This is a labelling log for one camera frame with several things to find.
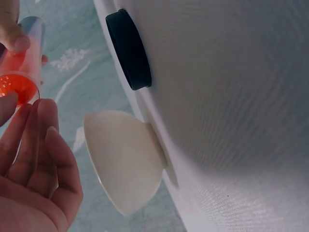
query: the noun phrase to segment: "black rubber foot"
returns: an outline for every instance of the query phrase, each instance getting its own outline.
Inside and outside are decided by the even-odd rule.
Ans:
[[[108,31],[122,70],[132,90],[151,86],[144,46],[129,14],[121,9],[106,18]]]

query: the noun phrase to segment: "floral pattern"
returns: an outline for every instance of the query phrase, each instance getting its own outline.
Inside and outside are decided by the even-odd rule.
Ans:
[[[58,104],[60,133],[74,152],[84,189],[83,204],[69,231],[185,231],[164,184],[148,206],[126,218],[117,212],[95,174],[85,145],[84,115],[100,110],[132,113],[132,109],[92,0],[21,0],[20,18],[29,15],[46,24],[44,53],[50,62],[42,70],[40,94]]]

